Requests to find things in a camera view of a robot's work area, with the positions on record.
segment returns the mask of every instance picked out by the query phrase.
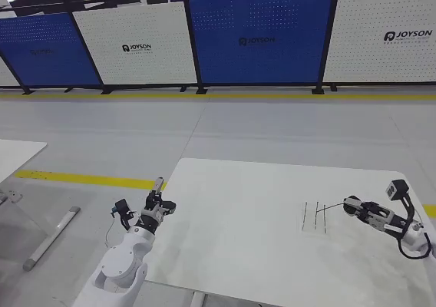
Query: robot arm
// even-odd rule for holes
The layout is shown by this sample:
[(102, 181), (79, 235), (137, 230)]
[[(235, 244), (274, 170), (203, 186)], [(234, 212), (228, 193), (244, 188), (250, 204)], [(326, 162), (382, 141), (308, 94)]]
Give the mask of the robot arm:
[[(74, 307), (133, 306), (148, 271), (143, 258), (151, 251), (155, 231), (164, 221), (163, 217), (172, 214), (176, 208), (175, 203), (162, 200), (163, 184), (163, 178), (155, 181), (135, 226), (129, 224), (134, 212), (129, 210), (126, 200), (116, 203), (111, 214), (113, 217), (115, 213), (120, 215), (121, 224), (127, 233), (121, 244), (111, 247), (105, 253), (75, 300)], [(108, 291), (104, 288), (107, 280), (126, 291)]]
[[(350, 216), (356, 216), (376, 230), (387, 233), (398, 241), (399, 251), (409, 259), (423, 259), (428, 273), (431, 288), (436, 298), (436, 231), (426, 232), (424, 225), (414, 220), (415, 208), (408, 194), (409, 187), (403, 180), (394, 180), (386, 193), (390, 200), (400, 200), (408, 217), (396, 215), (392, 210), (374, 202), (362, 202), (356, 196), (344, 199), (344, 211)], [(409, 256), (402, 247), (420, 256)]]

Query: blue panel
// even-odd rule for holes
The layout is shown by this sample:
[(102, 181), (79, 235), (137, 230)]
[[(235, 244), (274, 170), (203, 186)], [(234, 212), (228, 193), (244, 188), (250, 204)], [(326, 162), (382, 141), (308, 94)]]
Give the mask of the blue panel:
[(99, 84), (67, 13), (0, 19), (0, 49), (27, 86)]
[(317, 82), (331, 0), (190, 0), (203, 83)]

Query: floor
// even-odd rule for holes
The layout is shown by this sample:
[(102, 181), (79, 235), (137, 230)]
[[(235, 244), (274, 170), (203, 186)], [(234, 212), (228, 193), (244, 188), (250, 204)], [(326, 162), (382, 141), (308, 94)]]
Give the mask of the floor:
[[(397, 170), (422, 203), (436, 204), (436, 100), (372, 99), (373, 94), (436, 94), (436, 88), (345, 89), (328, 99), (182, 96), (44, 98), (0, 96), (0, 138), (48, 148), (25, 169), (152, 180), (168, 178), (181, 157)], [(89, 93), (73, 90), (70, 94)], [(178, 91), (164, 93), (179, 94)], [(210, 94), (308, 94), (307, 90), (211, 90)], [(24, 195), (0, 207), (0, 307), (68, 307), (107, 247), (114, 202), (143, 205), (145, 190), (11, 178)], [(29, 273), (21, 265), (43, 230), (81, 207)], [(124, 233), (117, 223), (108, 245)], [(135, 305), (189, 306), (192, 292), (145, 283)], [(209, 296), (206, 307), (257, 305)]]

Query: metal table leg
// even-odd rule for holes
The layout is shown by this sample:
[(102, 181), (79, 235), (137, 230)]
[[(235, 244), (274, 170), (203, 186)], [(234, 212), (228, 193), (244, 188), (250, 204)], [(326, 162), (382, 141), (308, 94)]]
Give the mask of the metal table leg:
[(44, 255), (46, 250), (48, 250), (49, 246), (56, 240), (56, 238), (60, 235), (63, 229), (70, 223), (73, 217), (80, 211), (80, 207), (73, 206), (61, 219), (61, 222), (56, 226), (56, 229), (53, 234), (48, 236), (41, 245), (35, 250), (35, 252), (30, 256), (27, 261), (25, 261), (23, 268), (25, 271), (30, 271), (37, 264), (37, 261)]

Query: black frame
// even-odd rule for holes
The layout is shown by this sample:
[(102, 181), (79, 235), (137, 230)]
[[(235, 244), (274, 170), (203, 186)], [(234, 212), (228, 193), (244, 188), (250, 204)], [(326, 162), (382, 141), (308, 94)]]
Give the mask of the black frame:
[(180, 83), (180, 84), (104, 84), (100, 73), (97, 69), (97, 66), (94, 63), (94, 59), (91, 56), (90, 51), (88, 50), (88, 46), (81, 34), (80, 28), (73, 16), (73, 4), (81, 3), (90, 4), (90, 3), (101, 3), (100, 5), (85, 8), (85, 10), (95, 10), (95, 9), (105, 9), (108, 6), (111, 7), (116, 0), (87, 0), (87, 1), (76, 1), (72, 2), (71, 0), (60, 0), (61, 3), (51, 3), (45, 5), (30, 5), (30, 6), (22, 6), (16, 8), (0, 8), (0, 12), (10, 12), (17, 10), (33, 10), (38, 9), (42, 10), (43, 8), (63, 8), (65, 12), (67, 12), (70, 16), (71, 22), (73, 23), (78, 37), (84, 47), (84, 50), (90, 60), (92, 68), (94, 69), (95, 74), (97, 75), (97, 79), (99, 80), (99, 85), (93, 84), (76, 84), (76, 85), (36, 85), (36, 86), (28, 86), (22, 83), (20, 77), (16, 74), (12, 65), (8, 62), (5, 55), (0, 50), (0, 57), (5, 62), (6, 66), (10, 70), (10, 72), (15, 77), (15, 80), (18, 82), (19, 86), (0, 86), (0, 88), (4, 89), (17, 89), (20, 88), (24, 91), (24, 94), (30, 94), (33, 92), (33, 88), (66, 88), (65, 92), (71, 91), (73, 88), (84, 88), (84, 89), (101, 89), (102, 94), (110, 94), (112, 91), (116, 90), (128, 90), (128, 89), (144, 89), (144, 88), (164, 88), (164, 87), (179, 87), (180, 91), (183, 92), (189, 87), (197, 87), (196, 94), (205, 94), (207, 89), (205, 87), (311, 87), (315, 86), (312, 89), (313, 94), (324, 94), (324, 90), (322, 86), (329, 86), (331, 91), (337, 91), (338, 86), (406, 86), (406, 85), (436, 85), (436, 81), (428, 81), (428, 82), (324, 82), (324, 73), (325, 66), (327, 63), (327, 57), (329, 54), (329, 45), (332, 37), (332, 29), (334, 27), (335, 20), (335, 12), (337, 9), (338, 0), (331, 0), (331, 6), (329, 8), (329, 16), (327, 21), (327, 28), (325, 33), (324, 45), (322, 47), (322, 57), (319, 68), (319, 78), (317, 82), (286, 82), (286, 83), (269, 83), (269, 82), (259, 82), (259, 83), (203, 83), (201, 78), (201, 70), (200, 63), (197, 54), (196, 47), (196, 38), (193, 30), (193, 23), (191, 18), (191, 10), (190, 10), (190, 0), (183, 0), (184, 9), (186, 13), (187, 27), (189, 30), (189, 39), (191, 44), (191, 49), (193, 52), (193, 61), (194, 61), (194, 70), (196, 72), (197, 83)]

